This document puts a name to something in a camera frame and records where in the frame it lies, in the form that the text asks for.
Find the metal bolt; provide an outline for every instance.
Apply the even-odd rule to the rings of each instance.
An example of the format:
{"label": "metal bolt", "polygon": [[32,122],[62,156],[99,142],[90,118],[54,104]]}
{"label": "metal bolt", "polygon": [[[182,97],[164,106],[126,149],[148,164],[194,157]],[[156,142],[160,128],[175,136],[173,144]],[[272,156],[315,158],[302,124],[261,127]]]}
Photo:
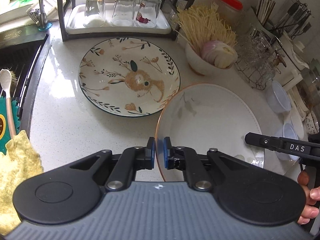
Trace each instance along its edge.
{"label": "metal bolt", "polygon": [[201,180],[196,183],[196,187],[199,189],[208,189],[211,187],[211,183],[206,180]]}
{"label": "metal bolt", "polygon": [[119,180],[114,180],[114,181],[110,181],[108,184],[107,184],[108,188],[111,188],[111,189],[119,189],[123,186],[122,182],[119,181]]}

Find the plastic jar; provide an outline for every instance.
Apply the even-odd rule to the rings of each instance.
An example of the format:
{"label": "plastic jar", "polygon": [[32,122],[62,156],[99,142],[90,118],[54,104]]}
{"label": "plastic jar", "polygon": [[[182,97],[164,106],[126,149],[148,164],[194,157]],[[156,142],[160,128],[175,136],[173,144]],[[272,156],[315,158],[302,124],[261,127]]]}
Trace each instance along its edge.
{"label": "plastic jar", "polygon": [[220,18],[224,19],[226,24],[235,26],[241,15],[243,5],[238,0],[218,0],[219,8],[217,12]]}

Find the red lid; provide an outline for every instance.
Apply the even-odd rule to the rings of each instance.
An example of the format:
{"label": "red lid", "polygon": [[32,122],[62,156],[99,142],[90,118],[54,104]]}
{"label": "red lid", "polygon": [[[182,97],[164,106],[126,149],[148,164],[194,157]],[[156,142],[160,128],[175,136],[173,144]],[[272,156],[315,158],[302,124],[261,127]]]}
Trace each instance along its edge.
{"label": "red lid", "polygon": [[221,0],[225,2],[226,4],[230,5],[232,8],[236,10],[241,10],[243,8],[242,2],[238,0]]}

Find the countertop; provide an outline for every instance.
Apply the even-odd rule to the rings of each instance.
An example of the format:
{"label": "countertop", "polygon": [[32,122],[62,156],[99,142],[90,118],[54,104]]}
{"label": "countertop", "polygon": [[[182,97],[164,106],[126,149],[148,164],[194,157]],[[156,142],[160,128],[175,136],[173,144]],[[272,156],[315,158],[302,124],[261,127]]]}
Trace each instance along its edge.
{"label": "countertop", "polygon": [[[81,59],[91,47],[106,39],[62,42],[60,31],[54,38],[36,91],[30,130],[30,141],[41,156],[44,171],[102,149],[118,154],[128,147],[145,146],[148,138],[155,136],[160,113],[142,118],[114,116],[99,110],[84,97],[78,83]],[[283,125],[283,117],[269,108],[264,91],[252,89],[235,68],[219,70],[212,77],[201,77],[190,70],[184,49],[177,41],[143,39],[172,57],[180,72],[181,89],[196,82],[221,85],[249,106],[263,134],[273,136]],[[283,175],[292,165],[293,161],[280,161],[275,152],[266,150],[265,169]],[[136,180],[162,181],[157,164],[152,171],[138,171]]]}

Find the peeled onion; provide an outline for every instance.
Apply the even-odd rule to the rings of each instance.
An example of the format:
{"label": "peeled onion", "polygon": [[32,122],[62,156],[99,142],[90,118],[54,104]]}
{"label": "peeled onion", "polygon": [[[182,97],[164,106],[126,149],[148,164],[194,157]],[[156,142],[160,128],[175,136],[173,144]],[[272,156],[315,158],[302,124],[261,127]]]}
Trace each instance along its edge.
{"label": "peeled onion", "polygon": [[201,58],[217,68],[228,68],[236,62],[238,54],[222,41],[208,41],[202,47]]}

